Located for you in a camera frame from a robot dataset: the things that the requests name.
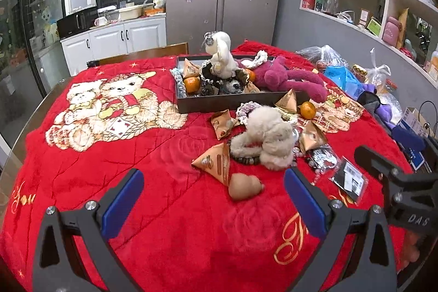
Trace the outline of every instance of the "cabinet door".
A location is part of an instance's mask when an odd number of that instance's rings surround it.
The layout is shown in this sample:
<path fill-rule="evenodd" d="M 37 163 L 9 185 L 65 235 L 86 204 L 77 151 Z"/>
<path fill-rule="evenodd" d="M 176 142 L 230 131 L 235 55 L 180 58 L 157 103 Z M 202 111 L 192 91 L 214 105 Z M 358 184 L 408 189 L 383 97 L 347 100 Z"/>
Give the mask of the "cabinet door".
<path fill-rule="evenodd" d="M 166 19 L 144 19 L 125 24 L 128 52 L 166 46 Z"/>
<path fill-rule="evenodd" d="M 122 24 L 90 32 L 91 50 L 94 59 L 106 59 L 126 54 L 126 35 Z"/>
<path fill-rule="evenodd" d="M 62 42 L 65 60 L 72 76 L 87 68 L 87 62 L 94 60 L 88 34 L 75 36 Z"/>

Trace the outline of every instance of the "black box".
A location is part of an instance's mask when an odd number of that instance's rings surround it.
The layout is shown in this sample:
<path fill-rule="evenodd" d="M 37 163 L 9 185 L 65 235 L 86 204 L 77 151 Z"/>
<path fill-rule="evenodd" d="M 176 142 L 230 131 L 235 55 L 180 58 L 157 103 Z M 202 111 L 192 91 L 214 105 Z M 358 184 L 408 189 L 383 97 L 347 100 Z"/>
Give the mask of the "black box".
<path fill-rule="evenodd" d="M 234 55 L 235 59 L 254 59 L 255 55 Z M 196 65 L 201 65 L 205 60 L 211 59 L 211 56 L 180 56 L 177 60 L 177 67 L 184 68 L 184 59 L 187 58 Z M 181 98 L 179 96 L 178 87 L 175 82 L 175 93 L 177 94 L 178 111 L 181 114 L 201 112 L 211 113 L 217 111 L 224 111 L 226 109 L 236 110 L 242 103 L 250 101 L 259 103 L 261 105 L 274 105 L 280 100 L 287 92 L 262 92 L 251 94 L 219 94 L 216 96 L 199 96 Z M 297 105 L 301 105 L 303 102 L 310 100 L 309 95 L 306 92 L 296 93 Z"/>

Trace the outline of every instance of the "microwave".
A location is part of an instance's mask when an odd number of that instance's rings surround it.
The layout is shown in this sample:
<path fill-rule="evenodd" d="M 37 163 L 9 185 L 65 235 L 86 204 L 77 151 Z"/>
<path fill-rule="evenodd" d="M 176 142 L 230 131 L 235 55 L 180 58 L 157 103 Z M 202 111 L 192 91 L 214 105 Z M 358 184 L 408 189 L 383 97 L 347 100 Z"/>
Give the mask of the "microwave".
<path fill-rule="evenodd" d="M 60 39 L 63 40 L 89 30 L 94 26 L 94 21 L 98 17 L 97 7 L 91 7 L 59 19 L 56 24 Z"/>

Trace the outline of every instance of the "cup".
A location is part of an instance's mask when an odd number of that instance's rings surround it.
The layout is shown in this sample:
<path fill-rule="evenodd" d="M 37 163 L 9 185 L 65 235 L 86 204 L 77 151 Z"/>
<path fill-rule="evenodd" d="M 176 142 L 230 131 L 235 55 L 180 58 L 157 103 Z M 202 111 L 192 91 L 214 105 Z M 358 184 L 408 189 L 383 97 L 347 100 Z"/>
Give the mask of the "cup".
<path fill-rule="evenodd" d="M 97 19 L 94 21 L 94 26 L 95 26 L 95 27 L 100 27 L 100 26 L 102 26 L 102 25 L 106 25 L 106 24 L 108 24 L 108 20 L 107 20 L 107 18 L 105 18 L 104 16 L 101 16 L 100 18 L 97 18 Z"/>

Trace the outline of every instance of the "wooden chair back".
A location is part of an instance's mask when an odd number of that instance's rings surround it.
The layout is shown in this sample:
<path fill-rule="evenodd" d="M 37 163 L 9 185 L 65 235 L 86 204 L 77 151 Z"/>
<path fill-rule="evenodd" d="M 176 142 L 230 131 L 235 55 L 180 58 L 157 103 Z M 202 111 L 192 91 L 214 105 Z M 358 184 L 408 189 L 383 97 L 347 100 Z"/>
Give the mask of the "wooden chair back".
<path fill-rule="evenodd" d="M 183 42 L 180 44 L 163 46 L 161 48 L 148 49 L 143 51 L 132 52 L 126 55 L 119 55 L 114 57 L 107 57 L 106 59 L 99 60 L 98 65 L 108 65 L 111 63 L 119 63 L 128 60 L 142 60 L 152 59 L 153 57 L 175 56 L 189 53 L 189 44 Z"/>

